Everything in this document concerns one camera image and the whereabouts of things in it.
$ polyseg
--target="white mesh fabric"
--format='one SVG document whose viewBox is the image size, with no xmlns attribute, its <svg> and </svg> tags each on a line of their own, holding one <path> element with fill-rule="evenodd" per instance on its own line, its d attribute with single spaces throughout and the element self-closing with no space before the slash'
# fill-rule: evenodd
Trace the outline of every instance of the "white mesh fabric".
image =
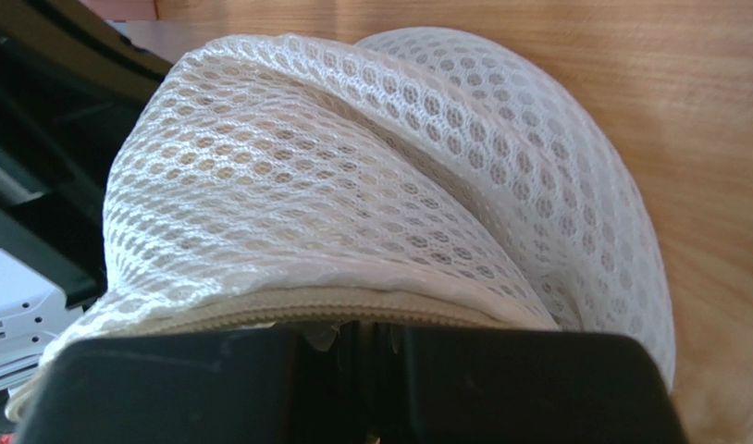
<svg viewBox="0 0 753 444">
<path fill-rule="evenodd" d="M 620 156 L 555 80 L 464 32 L 188 53 L 112 168 L 105 254 L 109 292 L 43 363 L 259 290 L 357 287 L 622 333 L 673 379 L 659 247 Z"/>
</svg>

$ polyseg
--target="wood grain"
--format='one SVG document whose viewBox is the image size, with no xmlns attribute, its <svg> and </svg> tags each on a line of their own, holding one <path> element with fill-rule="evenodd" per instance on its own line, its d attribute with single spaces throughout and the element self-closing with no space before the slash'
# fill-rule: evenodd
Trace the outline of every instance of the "wood grain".
<svg viewBox="0 0 753 444">
<path fill-rule="evenodd" d="M 159 0 L 134 41 L 176 60 L 231 33 L 353 43 L 471 31 L 559 80 L 636 177 L 659 234 L 691 441 L 753 443 L 753 0 Z"/>
</svg>

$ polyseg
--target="mesh laundry bag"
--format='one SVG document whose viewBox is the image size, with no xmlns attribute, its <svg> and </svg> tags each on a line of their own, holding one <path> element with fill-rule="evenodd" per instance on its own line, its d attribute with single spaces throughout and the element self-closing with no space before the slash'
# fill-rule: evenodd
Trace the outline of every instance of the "mesh laundry bag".
<svg viewBox="0 0 753 444">
<path fill-rule="evenodd" d="M 555 80 L 460 31 L 188 53 L 113 165 L 105 255 L 108 293 L 11 417 L 76 339 L 301 319 L 622 333 L 673 379 L 659 246 L 620 156 Z"/>
</svg>

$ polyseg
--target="wooden table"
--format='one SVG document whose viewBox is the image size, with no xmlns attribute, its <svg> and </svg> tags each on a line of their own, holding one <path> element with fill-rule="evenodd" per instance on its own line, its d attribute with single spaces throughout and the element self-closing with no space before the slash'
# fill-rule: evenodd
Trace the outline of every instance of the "wooden table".
<svg viewBox="0 0 753 444">
<path fill-rule="evenodd" d="M 158 0 L 135 43 L 176 60 L 231 33 L 343 42 L 471 31 L 559 80 L 636 177 L 660 237 L 693 443 L 753 443 L 753 0 Z"/>
</svg>

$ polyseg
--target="white plastic device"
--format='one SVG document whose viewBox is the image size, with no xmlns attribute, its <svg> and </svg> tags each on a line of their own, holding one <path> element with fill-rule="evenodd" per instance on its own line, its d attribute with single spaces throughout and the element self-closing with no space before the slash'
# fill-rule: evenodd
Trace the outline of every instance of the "white plastic device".
<svg viewBox="0 0 753 444">
<path fill-rule="evenodd" d="M 26 382 L 43 349 L 81 314 L 65 309 L 65 292 L 0 250 L 0 390 Z"/>
</svg>

